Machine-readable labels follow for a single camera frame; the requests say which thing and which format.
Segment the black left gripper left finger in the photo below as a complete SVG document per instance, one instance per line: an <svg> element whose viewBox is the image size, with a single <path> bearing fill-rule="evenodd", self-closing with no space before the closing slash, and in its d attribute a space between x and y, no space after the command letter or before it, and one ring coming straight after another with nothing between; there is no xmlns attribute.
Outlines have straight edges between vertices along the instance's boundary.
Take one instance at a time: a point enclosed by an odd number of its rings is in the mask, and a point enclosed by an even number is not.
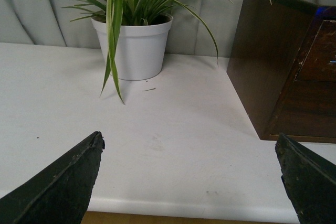
<svg viewBox="0 0 336 224"><path fill-rule="evenodd" d="M81 223L105 143L93 132L30 180L1 198L1 223Z"/></svg>

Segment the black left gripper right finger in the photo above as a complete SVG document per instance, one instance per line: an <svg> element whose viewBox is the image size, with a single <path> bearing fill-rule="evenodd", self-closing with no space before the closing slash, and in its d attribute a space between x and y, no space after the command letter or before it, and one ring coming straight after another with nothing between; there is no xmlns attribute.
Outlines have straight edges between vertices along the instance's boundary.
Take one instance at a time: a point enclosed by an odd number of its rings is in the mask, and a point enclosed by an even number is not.
<svg viewBox="0 0 336 224"><path fill-rule="evenodd" d="M335 223L335 165L282 133L275 151L299 222Z"/></svg>

